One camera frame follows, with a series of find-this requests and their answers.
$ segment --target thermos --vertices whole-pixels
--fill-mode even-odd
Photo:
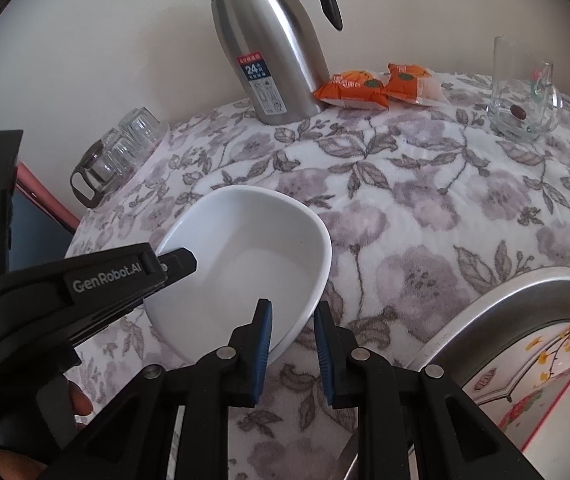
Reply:
[[[336,0],[321,0],[337,30]],[[299,0],[212,0],[219,41],[266,124],[302,121],[326,105],[313,92],[329,80],[316,31]]]

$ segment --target pink rim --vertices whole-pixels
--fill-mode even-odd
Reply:
[[[567,382],[567,384],[565,384],[565,386],[562,388],[560,393],[558,393],[558,395],[554,399],[554,402],[551,403],[551,405],[549,406],[549,408],[545,412],[545,415],[543,415],[542,418],[539,420],[538,424],[536,424],[534,431],[532,431],[531,434],[527,437],[525,444],[523,444],[522,448],[520,449],[521,453],[525,452],[525,450],[527,449],[527,446],[529,446],[530,442],[534,439],[534,437],[536,436],[536,434],[538,433],[538,431],[540,430],[542,425],[545,423],[545,421],[549,417],[552,410],[556,407],[556,404],[558,404],[558,402],[562,399],[562,396],[564,396],[564,394],[569,389],[569,387],[570,387],[570,380]]]

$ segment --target gray leaf pattern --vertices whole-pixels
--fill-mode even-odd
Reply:
[[[557,130],[517,144],[492,130],[486,76],[437,76],[452,107],[329,107],[268,126],[243,100],[182,121],[149,171],[88,211],[68,255],[156,245],[221,187],[276,189],[328,226],[332,266],[323,299],[335,321],[390,362],[406,363],[478,295],[541,266],[570,265],[570,98]],[[97,410],[142,366],[185,365],[142,308],[77,350],[82,364],[68,375]],[[310,321],[270,365],[256,409],[230,414],[232,478],[297,480],[319,457],[318,477],[329,476],[340,439],[326,450],[323,435],[347,439],[357,418],[355,410],[327,406],[316,374]]]

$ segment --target thermos label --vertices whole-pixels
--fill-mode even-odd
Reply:
[[[236,59],[265,114],[278,115],[286,113],[285,103],[274,84],[274,79],[271,77],[270,70],[267,68],[267,63],[265,63],[261,53],[252,52]]]

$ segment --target human hand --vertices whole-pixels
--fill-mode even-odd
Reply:
[[[70,381],[70,400],[76,415],[86,416],[94,411],[92,401],[77,384]],[[0,476],[3,480],[35,480],[46,465],[28,456],[0,449]]]

